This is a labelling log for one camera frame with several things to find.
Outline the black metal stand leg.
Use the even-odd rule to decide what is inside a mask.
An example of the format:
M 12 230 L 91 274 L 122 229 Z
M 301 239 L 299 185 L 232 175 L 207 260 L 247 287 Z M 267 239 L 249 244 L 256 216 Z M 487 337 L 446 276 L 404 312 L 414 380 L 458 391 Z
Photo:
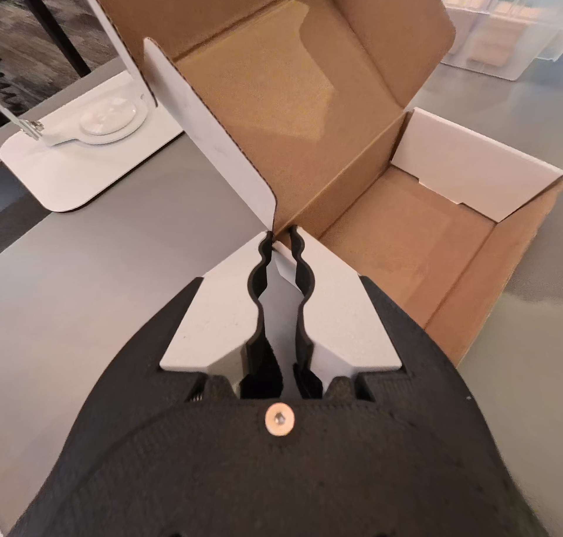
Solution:
M 91 70 L 87 63 L 76 50 L 45 3 L 42 0 L 24 0 L 24 3 L 77 75 L 85 77 L 90 74 Z

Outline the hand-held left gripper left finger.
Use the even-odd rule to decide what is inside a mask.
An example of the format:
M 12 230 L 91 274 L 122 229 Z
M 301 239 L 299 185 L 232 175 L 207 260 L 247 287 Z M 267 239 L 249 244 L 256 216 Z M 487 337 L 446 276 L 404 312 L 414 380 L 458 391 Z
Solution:
M 160 368 L 225 377 L 239 397 L 241 383 L 264 359 L 264 309 L 272 232 L 263 231 L 204 274 L 174 332 Z

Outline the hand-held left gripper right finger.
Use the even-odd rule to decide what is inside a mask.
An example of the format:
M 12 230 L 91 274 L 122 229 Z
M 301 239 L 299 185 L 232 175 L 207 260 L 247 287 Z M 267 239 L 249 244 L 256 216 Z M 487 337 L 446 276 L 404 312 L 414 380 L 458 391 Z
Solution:
M 394 372 L 401 359 L 360 275 L 304 228 L 290 229 L 299 305 L 294 377 L 302 397 L 320 399 L 337 377 Z

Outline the white cardboard box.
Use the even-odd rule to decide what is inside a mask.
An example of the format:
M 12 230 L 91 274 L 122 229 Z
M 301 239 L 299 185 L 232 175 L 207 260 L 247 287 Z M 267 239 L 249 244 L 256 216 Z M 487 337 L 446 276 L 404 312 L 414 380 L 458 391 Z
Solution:
M 288 243 L 300 225 L 454 364 L 562 170 L 421 109 L 441 0 L 88 0 L 127 69 Z

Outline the clear plastic bin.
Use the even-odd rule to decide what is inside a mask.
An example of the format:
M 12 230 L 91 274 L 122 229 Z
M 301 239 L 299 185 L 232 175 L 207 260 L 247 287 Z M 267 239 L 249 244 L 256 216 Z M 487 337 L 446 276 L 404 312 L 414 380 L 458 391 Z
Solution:
M 443 64 L 515 81 L 535 59 L 556 61 L 562 55 L 562 0 L 442 0 L 456 35 Z M 528 28 L 515 53 L 496 68 L 468 59 L 475 34 L 490 18 L 525 23 Z

